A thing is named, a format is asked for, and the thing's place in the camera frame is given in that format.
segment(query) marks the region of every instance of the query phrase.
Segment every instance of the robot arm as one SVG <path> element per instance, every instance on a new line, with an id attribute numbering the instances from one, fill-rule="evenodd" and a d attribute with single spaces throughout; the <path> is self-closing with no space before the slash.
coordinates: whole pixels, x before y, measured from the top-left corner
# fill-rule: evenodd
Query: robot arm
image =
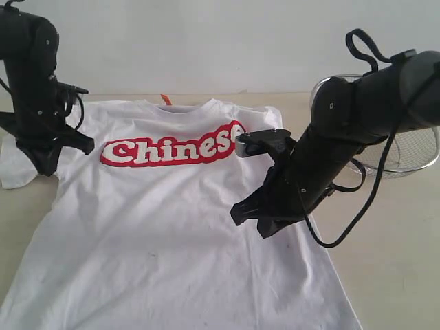
<path id="1" fill-rule="evenodd" d="M 374 58 L 354 47 L 353 35 L 391 65 L 379 71 Z M 313 102 L 311 124 L 298 142 L 285 130 L 237 138 L 239 155 L 268 152 L 275 161 L 264 184 L 231 210 L 237 225 L 258 219 L 263 238 L 303 219 L 311 229 L 307 215 L 333 193 L 332 181 L 353 156 L 387 138 L 389 150 L 396 133 L 440 125 L 440 53 L 410 50 L 388 60 L 359 29 L 347 34 L 347 44 L 355 57 L 371 64 L 371 71 L 355 82 L 333 77 L 321 86 Z M 370 206 L 379 183 L 380 173 L 371 198 L 343 235 L 335 243 L 321 245 L 331 248 L 343 240 Z"/>
<path id="2" fill-rule="evenodd" d="M 40 174 L 55 172 L 64 146 L 89 154 L 94 141 L 66 125 L 65 118 L 87 90 L 58 82 L 56 53 L 59 35 L 45 18 L 20 12 L 12 2 L 0 6 L 0 60 L 4 61 L 14 113 L 0 113 L 0 127 L 11 133 L 17 146 Z"/>

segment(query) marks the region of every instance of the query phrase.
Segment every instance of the metal strainer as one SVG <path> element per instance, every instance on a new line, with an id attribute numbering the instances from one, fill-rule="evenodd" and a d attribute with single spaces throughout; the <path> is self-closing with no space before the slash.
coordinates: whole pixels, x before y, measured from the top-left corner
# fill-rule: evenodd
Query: metal strainer
<path id="1" fill-rule="evenodd" d="M 343 74 L 337 75 L 349 82 L 353 82 L 361 75 Z M 321 80 L 315 85 L 311 92 L 310 109 L 313 104 L 316 92 L 331 77 Z M 360 161 L 366 168 L 369 175 L 376 175 L 379 166 L 380 156 L 384 150 L 386 141 L 375 146 L 369 146 L 355 159 Z M 422 129 L 399 133 L 395 136 L 391 149 L 386 158 L 384 177 L 403 177 L 423 168 L 433 165 L 440 155 L 440 135 L 437 129 Z M 351 169 L 358 172 L 358 169 L 349 163 Z"/>

